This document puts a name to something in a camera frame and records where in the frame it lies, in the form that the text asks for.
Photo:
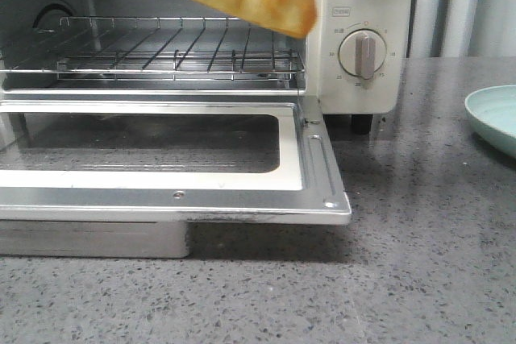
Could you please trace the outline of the black oven foot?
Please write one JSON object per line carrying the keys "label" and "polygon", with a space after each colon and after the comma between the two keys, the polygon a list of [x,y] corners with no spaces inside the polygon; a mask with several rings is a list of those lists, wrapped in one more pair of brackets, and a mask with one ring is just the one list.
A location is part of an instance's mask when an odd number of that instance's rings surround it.
{"label": "black oven foot", "polygon": [[351,130],[355,135],[367,135],[372,128],[372,114],[353,114],[351,116]]}

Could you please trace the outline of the lower timer knob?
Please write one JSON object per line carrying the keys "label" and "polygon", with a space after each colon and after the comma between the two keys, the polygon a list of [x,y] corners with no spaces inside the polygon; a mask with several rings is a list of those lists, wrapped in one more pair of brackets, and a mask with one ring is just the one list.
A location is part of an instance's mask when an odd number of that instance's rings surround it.
{"label": "lower timer knob", "polygon": [[337,49],[339,79],[346,77],[362,89],[372,89],[375,76],[383,66],[387,44],[378,32],[359,29],[346,35]]}

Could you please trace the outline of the oven glass door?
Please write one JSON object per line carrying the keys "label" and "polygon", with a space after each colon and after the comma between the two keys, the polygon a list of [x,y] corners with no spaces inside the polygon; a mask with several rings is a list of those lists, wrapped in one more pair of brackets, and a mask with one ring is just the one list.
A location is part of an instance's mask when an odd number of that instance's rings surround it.
{"label": "oven glass door", "polygon": [[1,252],[189,254],[193,222],[345,225],[318,101],[1,104]]}

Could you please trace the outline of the light green round plate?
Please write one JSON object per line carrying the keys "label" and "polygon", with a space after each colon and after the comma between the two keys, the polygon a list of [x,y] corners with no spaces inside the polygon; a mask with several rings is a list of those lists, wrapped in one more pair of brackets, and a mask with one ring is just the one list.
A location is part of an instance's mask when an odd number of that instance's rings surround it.
{"label": "light green round plate", "polygon": [[515,158],[515,85],[479,89],[464,100],[468,122],[488,144]]}

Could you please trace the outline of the white toaster oven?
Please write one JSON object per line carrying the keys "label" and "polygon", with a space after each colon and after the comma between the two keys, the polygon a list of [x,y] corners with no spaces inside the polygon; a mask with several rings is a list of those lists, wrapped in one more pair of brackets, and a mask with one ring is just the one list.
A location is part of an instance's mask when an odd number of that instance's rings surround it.
{"label": "white toaster oven", "polygon": [[[289,95],[93,95],[93,94],[10,94],[1,90],[1,104],[9,100],[38,101],[66,99],[96,100],[177,100],[185,97],[272,100],[313,97],[318,101],[322,118],[327,114],[380,114],[394,108],[402,59],[406,51],[411,0],[315,0],[317,19],[303,39],[306,89]],[[108,18],[237,18],[193,0],[1,0],[1,46],[11,36],[32,28],[46,28],[63,17]],[[378,32],[387,44],[383,66],[375,76],[372,89],[362,89],[351,79],[339,79],[337,49],[343,38],[353,31],[370,29]]]}

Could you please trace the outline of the grey curtain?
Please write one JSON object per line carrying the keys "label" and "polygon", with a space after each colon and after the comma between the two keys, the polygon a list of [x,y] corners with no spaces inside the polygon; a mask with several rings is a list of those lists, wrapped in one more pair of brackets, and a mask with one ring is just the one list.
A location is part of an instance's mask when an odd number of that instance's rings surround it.
{"label": "grey curtain", "polygon": [[412,6],[410,57],[515,54],[515,0],[412,0]]}

